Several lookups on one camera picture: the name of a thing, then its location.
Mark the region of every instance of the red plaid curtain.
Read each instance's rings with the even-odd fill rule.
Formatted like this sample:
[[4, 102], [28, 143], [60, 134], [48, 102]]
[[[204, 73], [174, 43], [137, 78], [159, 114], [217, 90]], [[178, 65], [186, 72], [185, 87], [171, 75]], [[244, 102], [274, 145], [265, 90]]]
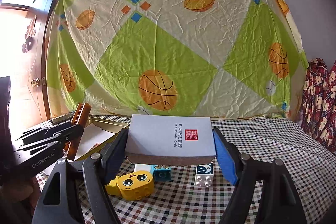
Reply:
[[329, 151], [336, 150], [336, 61], [327, 71], [320, 58], [309, 63], [300, 109], [301, 127]]

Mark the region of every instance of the metal screw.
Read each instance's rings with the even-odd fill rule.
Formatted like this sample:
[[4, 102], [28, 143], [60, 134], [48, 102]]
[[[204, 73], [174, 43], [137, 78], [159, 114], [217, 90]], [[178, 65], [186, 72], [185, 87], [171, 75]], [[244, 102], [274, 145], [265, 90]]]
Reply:
[[57, 160], [57, 163], [58, 163], [58, 164], [64, 164], [65, 161], [66, 161], [65, 158], [61, 158], [61, 159], [58, 159], [58, 160]]
[[283, 165], [284, 163], [281, 159], [276, 159], [274, 162], [276, 165]]
[[99, 154], [99, 153], [93, 153], [93, 154], [91, 155], [91, 158], [92, 158], [93, 160], [97, 160], [97, 159], [100, 158], [100, 154]]
[[242, 160], [249, 160], [250, 159], [250, 155], [249, 154], [246, 154], [246, 153], [241, 153], [240, 154], [240, 158]]

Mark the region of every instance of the crescent moon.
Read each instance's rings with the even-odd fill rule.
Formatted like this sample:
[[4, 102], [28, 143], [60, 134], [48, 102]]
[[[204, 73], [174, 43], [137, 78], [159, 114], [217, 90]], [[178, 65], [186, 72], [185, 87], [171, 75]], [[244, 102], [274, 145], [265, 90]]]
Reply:
[[208, 164], [203, 164], [203, 165], [199, 165], [199, 166], [203, 166], [203, 167], [206, 168], [206, 172], [205, 172], [205, 173], [209, 173], [209, 172], [211, 172], [211, 166], [210, 166], [210, 165], [208, 165]]

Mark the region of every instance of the blue gripper pad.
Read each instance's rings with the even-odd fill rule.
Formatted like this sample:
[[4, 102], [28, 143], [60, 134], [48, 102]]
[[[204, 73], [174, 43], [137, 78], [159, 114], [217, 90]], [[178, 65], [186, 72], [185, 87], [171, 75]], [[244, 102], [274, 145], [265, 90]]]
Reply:
[[216, 158], [222, 170], [223, 176], [232, 185], [236, 185], [238, 181], [238, 176], [236, 173], [235, 162], [223, 143], [227, 143], [227, 141], [225, 140], [219, 129], [213, 129], [212, 133], [215, 140]]

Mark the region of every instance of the comb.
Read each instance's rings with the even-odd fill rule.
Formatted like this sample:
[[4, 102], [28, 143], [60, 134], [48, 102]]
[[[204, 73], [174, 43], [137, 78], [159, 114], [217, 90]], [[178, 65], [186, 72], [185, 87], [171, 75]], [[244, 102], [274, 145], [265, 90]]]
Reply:
[[[91, 110], [91, 106], [88, 103], [79, 103], [77, 106], [77, 109], [75, 111], [75, 114], [73, 115], [72, 121], [71, 123], [73, 125], [75, 124], [80, 124], [83, 128], [85, 128], [85, 124], [87, 122], [87, 119], [89, 117], [90, 114], [90, 110]], [[79, 143], [81, 141], [82, 136], [79, 136], [76, 139], [73, 139], [70, 142], [69, 148], [68, 148], [68, 153], [66, 158], [69, 160], [74, 160], [77, 150], [78, 150], [78, 146]]]

